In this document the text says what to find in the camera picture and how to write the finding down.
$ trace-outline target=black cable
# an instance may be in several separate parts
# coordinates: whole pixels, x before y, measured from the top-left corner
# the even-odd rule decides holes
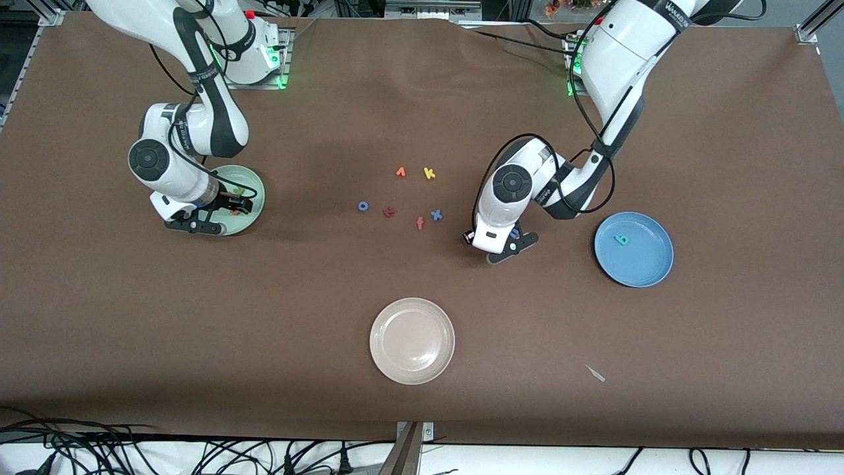
[[[197,5],[202,7],[202,9],[205,11],[205,14],[214,23],[214,26],[217,28],[217,32],[219,32],[219,39],[220,39],[220,41],[223,42],[223,49],[228,50],[229,49],[229,43],[226,42],[225,35],[223,35],[223,29],[219,27],[219,23],[217,23],[217,19],[214,18],[214,16],[211,14],[211,10],[209,10],[208,7],[205,6],[205,2],[200,2],[199,0],[193,0],[193,1]],[[225,64],[223,65],[223,77],[225,77],[225,72],[228,70],[228,67],[229,67],[229,59],[225,58]]]
[[[185,109],[185,113],[187,113],[187,110],[191,108],[191,104],[193,103],[193,101],[194,101],[194,99],[191,99],[191,102],[188,103],[188,106]],[[256,189],[254,189],[253,187],[246,186],[243,183],[233,182],[233,181],[229,180],[228,178],[223,178],[223,177],[219,176],[218,174],[211,172],[208,168],[205,168],[202,165],[198,164],[195,160],[187,157],[185,154],[181,153],[181,151],[179,149],[177,149],[176,146],[173,144],[173,130],[175,128],[176,128],[176,121],[174,121],[170,125],[170,128],[167,130],[167,144],[170,146],[171,149],[173,149],[173,151],[176,152],[176,154],[178,156],[180,156],[182,158],[182,160],[186,161],[188,165],[196,168],[200,172],[205,173],[206,175],[208,175],[212,178],[216,178],[217,180],[219,180],[223,183],[228,183],[229,185],[232,185],[232,186],[235,186],[235,187],[238,187],[238,188],[248,189],[249,191],[251,191],[253,193],[252,196],[242,196],[242,198],[252,199],[252,198],[255,198],[256,196],[258,196],[258,191]]]
[[[475,33],[479,34],[479,35],[488,36],[490,38],[497,38],[499,40],[509,41],[511,43],[516,43],[516,44],[519,44],[519,45],[530,46],[531,48],[537,48],[537,49],[540,49],[540,50],[551,51],[551,52],[558,52],[559,54],[571,56],[571,52],[564,51],[564,50],[561,50],[559,48],[552,48],[552,47],[549,47],[549,46],[538,45],[536,43],[530,43],[530,42],[527,42],[527,41],[517,40],[515,38],[508,38],[506,36],[495,35],[493,33],[487,33],[486,31],[477,31],[477,30],[473,30],[473,31]]]
[[[486,171],[484,172],[484,175],[481,178],[480,186],[478,187],[478,194],[475,195],[474,206],[472,207],[472,219],[470,221],[472,223],[472,229],[474,229],[475,225],[477,224],[475,222],[475,217],[478,213],[478,202],[480,200],[480,194],[484,191],[484,185],[486,184],[486,178],[487,178],[487,175],[490,174],[490,170],[492,169],[493,164],[495,164],[495,162],[498,160],[498,157],[501,155],[501,153],[508,146],[510,146],[516,140],[523,139],[525,137],[531,137],[533,139],[538,139],[538,140],[542,141],[542,143],[546,147],[548,147],[548,150],[550,151],[551,156],[554,157],[554,163],[555,163],[556,169],[557,170],[560,169],[560,163],[557,161],[557,152],[554,150],[554,146],[551,145],[551,143],[548,140],[546,140],[545,137],[543,137],[539,134],[533,134],[533,133],[528,132],[526,134],[519,134],[519,135],[513,137],[512,139],[507,140],[507,142],[504,143],[501,146],[501,148],[498,149],[498,152],[495,153],[495,156],[492,157],[492,161],[490,161],[490,164],[486,167]],[[581,153],[583,153],[583,151],[584,150],[581,150],[580,152],[578,152],[577,155],[575,155],[575,157],[571,159],[571,161],[573,161],[575,158],[577,158]],[[587,215],[589,213],[594,213],[594,212],[600,210],[601,208],[603,208],[613,198],[613,195],[615,194],[615,165],[613,164],[613,160],[611,158],[609,158],[608,156],[605,156],[604,159],[609,164],[609,172],[610,172],[610,176],[612,178],[612,184],[610,185],[609,193],[607,193],[607,197],[603,199],[603,201],[601,202],[600,205],[597,205],[594,208],[591,208],[590,210],[578,210],[577,208],[572,206],[565,199],[565,196],[563,195],[562,185],[557,183],[557,189],[560,192],[560,201],[562,201],[563,205],[565,205],[565,207],[568,208],[569,211],[572,211],[572,212],[575,212],[575,213],[578,213],[578,214],[585,214],[585,215]]]
[[[155,57],[155,61],[158,62],[159,66],[161,66],[161,69],[164,70],[164,74],[167,74],[167,77],[170,78],[170,81],[173,81],[173,84],[175,84],[177,88],[181,89],[182,92],[184,92],[185,94],[187,94],[189,96],[192,96],[193,93],[191,91],[185,89],[184,86],[180,85],[179,81],[176,81],[176,78],[173,77],[173,74],[170,74],[170,71],[168,71],[167,67],[164,65],[164,63],[161,62],[161,58],[158,56],[158,52],[155,51],[155,46],[153,46],[151,43],[149,44],[149,50],[153,52],[153,56]]]
[[[396,442],[395,440],[372,440],[370,442],[364,442],[362,444],[352,445],[351,447],[347,447],[346,450],[357,449],[358,447],[364,447],[364,446],[367,446],[367,445],[374,445],[374,444],[394,444],[395,442]],[[333,456],[340,455],[341,450],[334,451],[334,452],[328,454],[327,456],[324,456],[323,458],[319,459],[318,461],[313,462],[305,470],[298,472],[298,475],[301,475],[302,473],[308,472],[309,470],[311,470],[313,467],[316,467],[317,465],[321,465],[324,461],[330,459]]]
[[[516,22],[518,22],[518,23],[529,23],[529,24],[539,28],[539,30],[542,31],[545,35],[548,35],[552,38],[556,38],[558,40],[564,40],[566,35],[570,35],[572,33],[577,32],[577,30],[574,30],[574,31],[570,31],[568,33],[554,33],[553,31],[545,28],[545,25],[542,25],[541,23],[539,23],[535,19],[530,19],[530,18],[518,19],[518,20],[516,20]]]
[[[254,449],[255,447],[257,447],[257,446],[259,446],[259,445],[265,444],[266,442],[267,442],[266,440],[263,440],[260,444],[253,446],[253,447],[252,447],[252,448],[250,448],[249,450],[236,450],[234,447],[235,447],[235,445],[240,444],[240,441],[235,441],[235,442],[232,442],[232,443],[230,443],[229,445],[226,445],[226,443],[225,443],[225,442],[224,442],[224,443],[222,443],[222,444],[217,444],[217,443],[215,443],[215,442],[211,442],[211,441],[209,441],[208,443],[209,443],[209,444],[211,444],[211,445],[215,445],[215,446],[217,446],[217,447],[219,448],[220,452],[219,452],[219,453],[217,453],[216,455],[213,455],[213,456],[211,456],[210,458],[208,458],[208,459],[205,461],[205,463],[203,464],[203,466],[200,468],[200,472],[199,472],[199,473],[201,473],[201,469],[202,469],[202,468],[205,468],[205,467],[206,467],[206,466],[207,466],[207,465],[208,465],[208,464],[209,464],[209,463],[210,463],[213,459],[217,458],[218,456],[223,455],[223,453],[224,453],[224,452],[231,452],[231,453],[235,454],[236,456],[238,456],[237,458],[244,458],[244,459],[246,459],[247,461],[251,461],[252,463],[255,463],[257,467],[261,467],[261,469],[262,469],[264,472],[270,473],[270,468],[271,468],[271,467],[270,467],[270,468],[267,468],[267,466],[265,466],[265,465],[263,464],[263,462],[261,462],[260,460],[258,460],[256,457],[253,457],[253,456],[250,456],[250,455],[248,455],[248,454],[247,454],[247,452],[248,452],[248,451],[250,451],[250,450]]]
[[[231,459],[228,463],[226,463],[225,465],[218,468],[216,473],[218,475],[220,475],[221,473],[225,472],[225,470],[227,468],[233,467],[234,465],[237,465],[238,463],[251,462],[255,467],[255,474],[258,475],[258,467],[259,466],[261,468],[265,468],[265,467],[263,466],[262,463],[260,463],[260,461],[256,457],[250,456],[248,454],[249,454],[249,452],[255,450],[256,448],[258,448],[258,447],[260,447],[261,445],[264,445],[264,444],[269,444],[269,440],[262,440],[261,442],[258,442],[257,444],[249,447],[248,449],[240,452],[236,457]],[[269,467],[270,467],[270,469],[273,468],[272,459],[270,460]]]
[[[762,5],[762,11],[761,11],[761,13],[759,13],[756,16],[738,15],[738,14],[731,14],[729,12],[726,12],[726,13],[719,13],[719,14],[699,14],[699,15],[691,17],[691,20],[693,22],[698,22],[699,20],[704,19],[704,18],[721,17],[722,19],[731,18],[731,19],[742,19],[744,21],[756,21],[758,19],[761,19],[762,17],[765,16],[766,13],[768,13],[768,1],[767,0],[760,0],[760,3]]]
[[[580,35],[580,38],[577,39],[577,44],[575,44],[574,51],[571,52],[571,56],[574,59],[577,59],[577,52],[578,52],[578,50],[580,50],[580,47],[583,45],[583,41],[586,39],[586,34],[589,32],[589,30],[598,22],[598,19],[603,18],[603,16],[606,15],[609,12],[609,10],[611,10],[612,7],[618,1],[619,0],[610,0],[610,2],[607,3],[606,5],[604,5],[604,7],[601,8],[601,11],[598,12],[597,15],[595,15],[595,18],[593,18],[592,21],[589,22],[589,26],[587,26],[586,29],[583,30],[583,33]],[[589,125],[589,128],[595,134],[595,139],[598,140],[599,144],[603,145],[603,140],[601,139],[601,133],[598,132],[598,128],[596,128],[595,124],[592,123],[592,119],[589,118],[589,114],[587,114],[586,109],[583,108],[583,104],[581,104],[580,97],[577,95],[577,91],[575,90],[574,59],[572,59],[572,65],[569,67],[569,70],[568,70],[568,76],[569,76],[568,80],[569,80],[569,84],[571,85],[572,95],[575,97],[575,103],[577,104],[577,108],[580,109],[581,115],[586,120],[586,123]]]
[[[50,471],[52,470],[52,464],[56,460],[56,454],[58,451],[55,451],[44,460],[44,463],[38,467],[38,470],[35,471],[35,475],[50,475]]]
[[[304,472],[299,472],[299,475],[302,475],[303,473],[313,472],[314,470],[317,470],[318,468],[327,468],[328,473],[330,473],[331,475],[334,475],[334,469],[331,468],[331,466],[324,465],[324,464],[323,465],[317,465],[316,467],[313,467],[313,468],[307,468],[307,469],[305,469]]]
[[[701,456],[703,457],[703,464],[706,468],[706,473],[701,472],[700,468],[698,468],[697,466],[697,463],[695,463],[695,452],[701,453]],[[698,475],[712,475],[712,470],[710,470],[709,468],[709,459],[706,458],[706,454],[703,453],[702,449],[698,449],[696,447],[694,449],[689,449],[689,463],[691,464],[691,467],[695,469],[695,472],[697,472]]]
[[[633,462],[636,461],[636,458],[639,457],[639,454],[641,454],[643,450],[645,450],[645,447],[639,447],[638,449],[636,449],[636,452],[627,461],[627,465],[625,465],[621,472],[617,472],[615,475],[627,475],[627,472],[630,470],[631,467],[633,467]]]
[[[205,442],[205,445],[206,445],[205,448],[206,449],[208,448],[208,445],[213,445],[214,448],[208,453],[203,452],[203,456],[199,459],[199,462],[193,468],[191,475],[200,475],[203,472],[203,469],[205,467],[207,467],[208,464],[211,463],[211,461],[213,461],[218,456],[223,455],[223,452],[225,452],[226,450],[229,450],[231,447],[233,447],[237,444],[238,444],[238,442],[236,442],[236,441],[235,442],[223,442],[221,444],[217,444],[217,443],[212,442],[210,440],[206,441]]]
[[[340,464],[337,466],[338,475],[349,475],[354,473],[354,467],[349,463],[349,450],[346,448],[346,442],[340,443]]]
[[[322,442],[325,442],[325,440],[314,440],[307,447],[296,452],[296,454],[293,456],[293,467],[296,467],[296,464],[302,461],[302,457],[304,457],[310,449],[313,449],[317,445],[320,445]]]
[[[746,475],[747,466],[750,463],[750,449],[744,449],[744,463],[741,466],[741,475]]]
[[[0,429],[0,432],[8,432],[8,431],[5,428],[3,428],[3,429]],[[53,429],[43,429],[43,428],[34,428],[34,427],[13,429],[12,432],[28,432],[28,433],[52,435],[53,439],[51,440],[51,443],[50,444],[45,443],[45,448],[55,450],[59,455],[65,457],[69,461],[71,461],[73,463],[74,467],[80,466],[86,473],[90,472],[90,470],[84,464],[82,464],[81,462],[76,460],[76,457],[74,457],[70,453],[70,448],[73,444],[69,444],[68,442],[73,442],[77,447],[81,447],[81,448],[84,448],[85,450],[87,450],[97,460],[98,467],[105,467],[104,470],[109,472],[109,473],[119,472],[117,469],[115,469],[111,465],[111,462],[107,458],[104,458],[102,456],[102,454],[100,454],[95,449],[95,447],[92,446],[92,444],[90,444],[88,441],[86,441],[83,437],[71,435],[69,433],[64,433],[64,432],[57,432]],[[59,445],[57,443],[57,439],[60,439],[62,441],[61,445]]]

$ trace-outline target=brown table surface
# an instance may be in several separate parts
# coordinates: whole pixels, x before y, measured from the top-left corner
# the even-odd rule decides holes
[[[844,127],[789,29],[682,35],[611,203],[560,222],[532,205],[540,242],[498,266],[461,238],[495,151],[522,132],[566,156],[591,143],[560,57],[439,20],[322,20],[294,58],[287,90],[235,93],[251,137],[234,162],[267,207],[242,235],[195,237],[164,229],[126,164],[147,107],[186,97],[92,14],[45,32],[0,135],[1,403],[189,434],[426,420],[456,442],[844,447]],[[674,242],[655,287],[594,259],[623,210]],[[420,386],[368,347],[409,296],[457,335]]]

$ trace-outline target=green plate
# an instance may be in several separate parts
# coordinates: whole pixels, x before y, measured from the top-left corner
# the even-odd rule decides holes
[[[223,165],[221,167],[214,168],[214,172],[217,173],[218,177],[223,177],[228,180],[231,180],[235,183],[244,184],[248,187],[252,187],[258,191],[258,194],[255,198],[252,198],[252,212],[249,214],[240,213],[239,215],[232,215],[231,211],[222,209],[216,210],[214,215],[211,216],[211,221],[218,222],[225,226],[225,234],[224,236],[231,236],[232,234],[237,234],[238,232],[243,231],[244,229],[248,228],[258,216],[261,215],[261,211],[263,210],[263,202],[266,194],[264,193],[263,182],[261,178],[252,170],[246,167],[241,167],[240,165]],[[228,183],[222,183],[221,185],[225,185],[225,188],[229,190],[231,193],[234,193],[233,185],[229,185]],[[251,194],[249,190],[244,192],[246,196]],[[199,219],[204,220],[205,216],[208,215],[207,211],[200,210],[199,211]]]

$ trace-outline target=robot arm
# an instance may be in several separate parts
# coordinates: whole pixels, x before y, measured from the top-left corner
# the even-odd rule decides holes
[[[176,0],[197,19],[211,46],[226,61],[225,76],[231,82],[251,85],[279,68],[277,49],[279,29],[254,14],[247,18],[237,0]]]
[[[193,2],[204,13],[196,0],[179,2]],[[236,0],[218,5],[231,3],[236,6]],[[197,21],[202,15],[181,7],[176,0],[89,0],[88,5],[116,30],[155,45],[178,59],[202,101],[194,104],[195,96],[188,104],[152,105],[141,122],[139,138],[129,151],[129,166],[135,177],[154,191],[150,201],[162,219],[172,223],[186,219],[195,210],[220,207],[250,212],[249,199],[226,193],[225,188],[220,190],[218,179],[193,158],[236,156],[249,139],[246,119],[235,104],[208,47],[206,32]],[[242,12],[240,18],[241,26],[248,31],[249,22]],[[236,22],[221,19],[219,23],[221,29],[225,25],[231,30]],[[234,31],[229,32],[237,38]],[[241,44],[249,47],[241,51],[238,59],[254,57],[249,51],[256,51],[252,47],[258,43],[242,41]],[[231,69],[241,71],[243,77],[255,70],[234,59],[231,64]],[[254,74],[266,75],[263,71]],[[225,233],[225,227],[214,224],[190,230]]]
[[[574,167],[533,135],[514,142],[499,159],[479,196],[474,229],[467,240],[492,254],[505,252],[511,230],[533,200],[555,219],[586,210],[609,161],[613,160],[644,107],[648,74],[674,38],[690,26],[690,16],[710,1],[731,11],[739,1],[618,0],[584,34],[582,81],[603,123],[587,162]],[[510,249],[516,250],[513,243]]]

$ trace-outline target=blue plate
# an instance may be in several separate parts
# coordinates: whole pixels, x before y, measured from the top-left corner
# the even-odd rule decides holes
[[[603,270],[628,287],[650,287],[671,271],[674,246],[659,223],[626,211],[603,220],[595,234],[595,256]]]

